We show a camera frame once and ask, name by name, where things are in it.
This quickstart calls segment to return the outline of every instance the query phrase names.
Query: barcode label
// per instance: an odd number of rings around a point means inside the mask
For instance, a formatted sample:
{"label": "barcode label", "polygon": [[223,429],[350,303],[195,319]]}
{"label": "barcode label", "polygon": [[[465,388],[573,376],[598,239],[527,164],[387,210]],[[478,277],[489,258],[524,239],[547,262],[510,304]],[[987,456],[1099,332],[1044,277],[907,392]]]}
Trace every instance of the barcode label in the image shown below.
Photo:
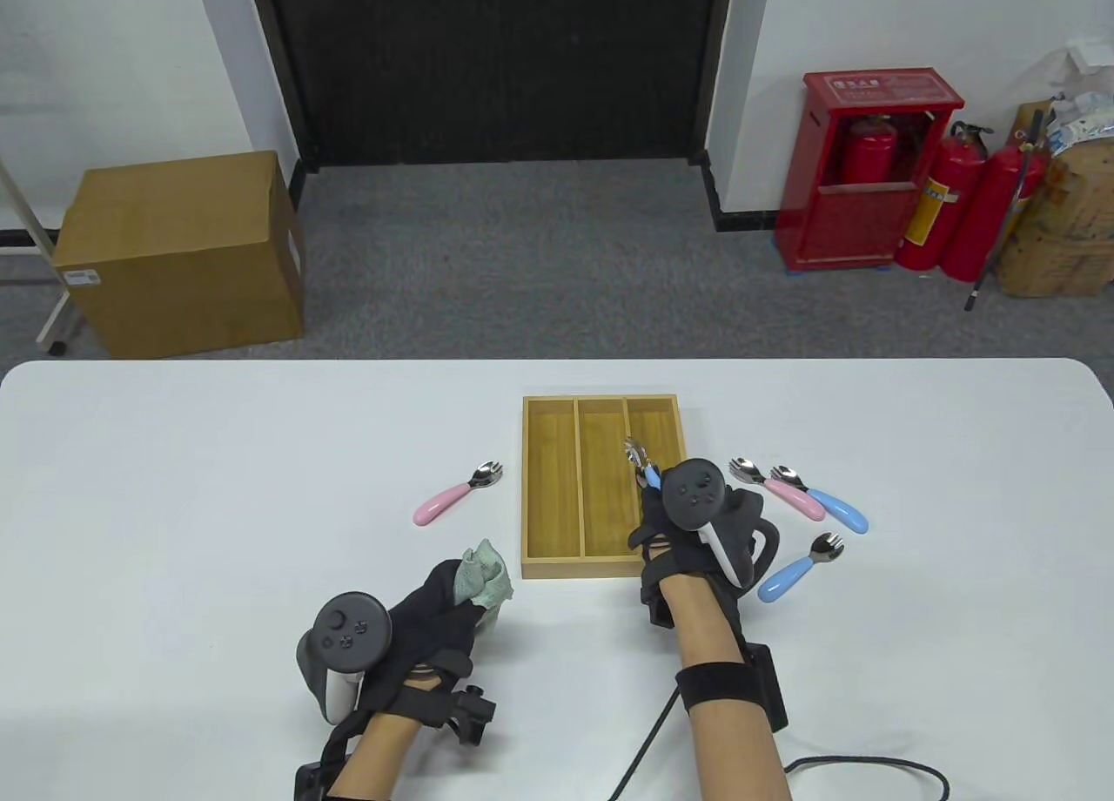
{"label": "barcode label", "polygon": [[95,268],[68,268],[62,273],[62,280],[70,287],[100,284],[100,276],[97,275]]}

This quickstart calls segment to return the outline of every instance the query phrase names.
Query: white wall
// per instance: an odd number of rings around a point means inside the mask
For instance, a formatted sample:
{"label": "white wall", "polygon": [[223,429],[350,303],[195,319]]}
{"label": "white wall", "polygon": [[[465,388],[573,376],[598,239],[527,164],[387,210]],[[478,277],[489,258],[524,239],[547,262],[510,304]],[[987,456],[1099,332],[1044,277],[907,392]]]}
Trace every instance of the white wall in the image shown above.
{"label": "white wall", "polygon": [[213,25],[202,0],[0,0],[0,155],[46,226],[87,168],[272,148],[290,175],[254,4],[206,3]]}
{"label": "white wall", "polygon": [[287,182],[297,162],[255,0],[202,0],[254,149],[274,149]]}
{"label": "white wall", "polygon": [[721,198],[726,195],[727,177],[735,160],[739,124],[746,101],[746,89],[754,66],[754,52],[762,30],[766,0],[731,0],[723,28],[720,70],[715,77],[715,97],[707,124],[707,153]]}
{"label": "white wall", "polygon": [[[745,53],[751,36],[733,20],[749,13],[736,1],[727,32],[740,41],[725,38],[724,53]],[[1058,89],[1066,65],[1057,51],[1087,33],[1114,33],[1114,0],[766,0],[742,113],[724,101],[722,79],[713,108],[709,153],[721,204],[778,208],[804,72],[935,66],[967,100],[965,120],[1003,131],[1019,101]]]}

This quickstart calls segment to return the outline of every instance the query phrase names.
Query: metal fork head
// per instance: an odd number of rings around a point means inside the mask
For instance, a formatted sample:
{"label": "metal fork head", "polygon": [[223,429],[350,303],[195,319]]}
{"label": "metal fork head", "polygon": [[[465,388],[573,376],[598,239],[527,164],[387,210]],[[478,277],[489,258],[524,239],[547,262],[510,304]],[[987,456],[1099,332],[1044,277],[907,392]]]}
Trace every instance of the metal fork head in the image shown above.
{"label": "metal fork head", "polygon": [[804,487],[804,481],[798,476],[793,468],[788,468],[784,465],[779,465],[773,470],[770,471],[770,478],[776,479],[778,481],[785,482],[785,485],[792,485],[800,490],[808,490]]}
{"label": "metal fork head", "polygon": [[645,470],[649,463],[649,453],[636,439],[627,436],[623,439],[623,449],[626,451],[627,461],[633,463],[637,470]]}
{"label": "metal fork head", "polygon": [[765,481],[758,465],[750,459],[732,459],[727,467],[731,475],[745,485],[760,485]]}
{"label": "metal fork head", "polygon": [[812,541],[809,557],[813,563],[831,563],[843,554],[843,538],[838,534],[824,531]]}
{"label": "metal fork head", "polygon": [[472,473],[468,483],[472,488],[489,488],[502,478],[502,465],[498,461],[485,461]]}

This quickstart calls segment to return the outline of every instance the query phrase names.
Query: red fire extinguisher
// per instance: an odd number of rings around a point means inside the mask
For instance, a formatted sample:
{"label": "red fire extinguisher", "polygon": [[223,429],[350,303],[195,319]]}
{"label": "red fire extinguisher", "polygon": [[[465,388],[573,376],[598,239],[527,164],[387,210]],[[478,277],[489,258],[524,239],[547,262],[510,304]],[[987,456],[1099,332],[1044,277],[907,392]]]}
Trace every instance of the red fire extinguisher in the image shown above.
{"label": "red fire extinguisher", "polygon": [[[1040,111],[1034,117],[1034,135],[1039,133],[1042,117]],[[1006,146],[990,157],[971,205],[940,257],[945,274],[968,283],[984,276],[991,253],[1001,246],[1048,170],[1047,159],[1033,153],[1035,144],[1036,138]]]}
{"label": "red fire extinguisher", "polygon": [[940,263],[940,254],[970,204],[986,165],[981,134],[994,131],[956,121],[951,136],[940,143],[917,212],[893,257],[902,267],[928,271]]}
{"label": "red fire extinguisher", "polygon": [[881,117],[860,119],[848,129],[840,164],[839,182],[886,183],[893,168],[898,133]]}

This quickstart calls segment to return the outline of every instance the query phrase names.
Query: door frame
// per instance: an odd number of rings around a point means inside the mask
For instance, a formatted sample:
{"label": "door frame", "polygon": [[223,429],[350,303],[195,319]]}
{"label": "door frame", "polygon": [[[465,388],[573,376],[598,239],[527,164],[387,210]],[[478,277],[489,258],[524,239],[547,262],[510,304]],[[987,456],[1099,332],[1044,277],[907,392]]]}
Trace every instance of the door frame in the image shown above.
{"label": "door frame", "polygon": [[[705,153],[707,126],[712,118],[712,100],[715,97],[715,79],[720,71],[720,53],[723,48],[723,30],[727,23],[727,8],[731,0],[711,0],[709,8],[707,33],[704,38],[704,55],[701,60],[700,82],[697,84],[696,111],[693,117],[692,136],[688,140],[688,163],[697,165]],[[282,17],[275,0],[255,0],[258,9],[260,25],[266,38],[267,50],[274,64],[278,90],[282,92],[290,116],[290,127],[294,133],[302,165],[311,174],[321,168],[321,146],[317,136],[306,118],[307,109],[302,94],[302,85],[290,60],[290,48],[286,42]]]}

